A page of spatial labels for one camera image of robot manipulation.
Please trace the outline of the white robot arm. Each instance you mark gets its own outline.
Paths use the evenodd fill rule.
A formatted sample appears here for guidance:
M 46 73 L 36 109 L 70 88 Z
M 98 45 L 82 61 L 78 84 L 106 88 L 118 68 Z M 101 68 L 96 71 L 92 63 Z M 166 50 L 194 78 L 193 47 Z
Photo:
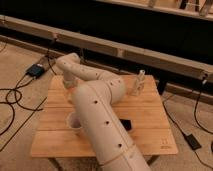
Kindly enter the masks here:
M 112 104 L 126 94 L 121 76 L 82 65 L 71 53 L 59 57 L 64 84 L 73 87 L 72 103 L 103 171 L 151 171 L 141 151 L 121 124 Z

